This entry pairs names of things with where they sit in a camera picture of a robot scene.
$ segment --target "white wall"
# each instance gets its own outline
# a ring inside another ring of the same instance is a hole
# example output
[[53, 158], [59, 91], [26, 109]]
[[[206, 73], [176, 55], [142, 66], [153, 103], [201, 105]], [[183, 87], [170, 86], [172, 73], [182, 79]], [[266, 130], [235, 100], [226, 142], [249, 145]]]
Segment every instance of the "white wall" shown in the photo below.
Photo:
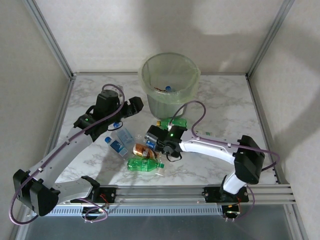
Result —
[[296, 0], [252, 80], [311, 240], [320, 239], [319, 13], [319, 0]]
[[0, 6], [0, 239], [6, 240], [13, 174], [43, 157], [68, 80], [23, 2]]
[[245, 73], [283, 0], [36, 2], [74, 72], [136, 72], [172, 51], [202, 72]]

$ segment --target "robotic arm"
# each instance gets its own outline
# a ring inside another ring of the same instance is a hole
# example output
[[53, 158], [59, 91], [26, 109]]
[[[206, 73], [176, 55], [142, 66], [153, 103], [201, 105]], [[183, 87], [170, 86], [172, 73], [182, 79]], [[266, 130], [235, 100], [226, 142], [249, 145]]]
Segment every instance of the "robotic arm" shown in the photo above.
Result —
[[194, 137], [191, 130], [181, 126], [172, 126], [169, 131], [152, 125], [145, 138], [156, 144], [157, 150], [167, 156], [181, 157], [181, 152], [193, 152], [222, 159], [232, 165], [234, 170], [224, 177], [219, 191], [211, 196], [216, 203], [237, 202], [238, 194], [244, 193], [246, 184], [257, 184], [264, 163], [265, 155], [262, 152], [234, 147], [234, 145], [259, 148], [255, 141], [246, 135], [240, 140], [227, 140], [205, 136], [207, 139], [226, 142], [228, 145], [219, 145], [211, 141], [202, 140], [201, 135]]
[[[39, 171], [18, 193], [17, 199], [37, 213], [39, 216], [48, 214], [57, 204], [76, 198], [89, 197], [94, 201], [99, 196], [100, 184], [89, 176], [83, 176], [76, 181], [55, 184], [58, 176], [72, 160], [91, 145], [108, 130], [108, 126], [118, 123], [122, 118], [128, 118], [139, 113], [144, 104], [140, 97], [133, 97], [124, 102], [121, 110], [114, 116], [89, 128], [73, 140], [70, 137], [86, 129], [88, 126], [114, 113], [120, 106], [118, 93], [113, 90], [102, 90], [97, 96], [96, 104], [91, 106], [84, 115], [74, 123], [65, 141], [58, 144], [44, 159], [28, 171], [19, 169], [13, 175], [14, 188], [17, 191], [30, 173]], [[48, 158], [54, 155], [44, 169], [41, 168]]]

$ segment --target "green plastic bottle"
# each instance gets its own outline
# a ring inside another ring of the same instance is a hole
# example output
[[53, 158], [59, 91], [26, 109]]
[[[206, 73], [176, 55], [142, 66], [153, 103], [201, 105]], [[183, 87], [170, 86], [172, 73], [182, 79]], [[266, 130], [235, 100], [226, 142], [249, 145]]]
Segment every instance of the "green plastic bottle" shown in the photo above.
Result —
[[128, 160], [127, 168], [129, 171], [151, 172], [156, 168], [164, 168], [164, 164], [154, 159], [146, 159], [142, 157], [133, 157]]
[[[168, 124], [170, 123], [171, 118], [166, 118], [165, 120], [162, 121], [156, 121], [156, 125], [158, 127], [162, 127], [164, 130], [168, 130]], [[183, 118], [176, 118], [173, 119], [172, 124], [175, 126], [180, 126], [180, 127], [187, 127], [187, 120]]]

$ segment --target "marble surface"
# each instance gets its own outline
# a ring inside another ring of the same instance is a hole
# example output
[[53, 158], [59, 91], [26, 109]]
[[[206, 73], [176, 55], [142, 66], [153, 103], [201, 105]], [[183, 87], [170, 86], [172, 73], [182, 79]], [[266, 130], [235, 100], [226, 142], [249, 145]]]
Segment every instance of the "marble surface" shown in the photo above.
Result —
[[[59, 140], [61, 141], [73, 127], [77, 118], [96, 102], [97, 95], [104, 84], [123, 86], [126, 100], [134, 96], [142, 98], [143, 110], [123, 120], [125, 127], [136, 138], [144, 140], [150, 125], [156, 119], [149, 110], [147, 96], [140, 87], [137, 75], [81, 75], [75, 80], [68, 103]], [[211, 132], [216, 137], [240, 139], [242, 135], [251, 136], [256, 143], [265, 148], [259, 121], [244, 76], [203, 75], [200, 78], [197, 100], [203, 102], [207, 114], [196, 130]], [[185, 118], [188, 125], [193, 124], [203, 113], [197, 104], [188, 106]], [[221, 184], [225, 175], [234, 167], [218, 158], [198, 153], [182, 153], [182, 160], [169, 162], [165, 157], [164, 176], [154, 172], [131, 172], [124, 160], [114, 154], [104, 141], [111, 132], [102, 134], [92, 145], [83, 150], [62, 172], [57, 182], [73, 181], [88, 175], [102, 185], [207, 185]], [[271, 162], [265, 158], [264, 166]], [[260, 184], [275, 184], [273, 170], [261, 173]]]

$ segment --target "translucent plastic bin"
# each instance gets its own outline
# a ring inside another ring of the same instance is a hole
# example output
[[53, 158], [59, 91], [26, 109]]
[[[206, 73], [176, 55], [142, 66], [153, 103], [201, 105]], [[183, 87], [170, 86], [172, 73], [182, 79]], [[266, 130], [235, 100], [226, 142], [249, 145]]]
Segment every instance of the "translucent plastic bin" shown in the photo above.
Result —
[[149, 58], [139, 70], [139, 79], [151, 113], [158, 119], [171, 118], [182, 104], [191, 101], [198, 91], [200, 70], [186, 56], [174, 52]]

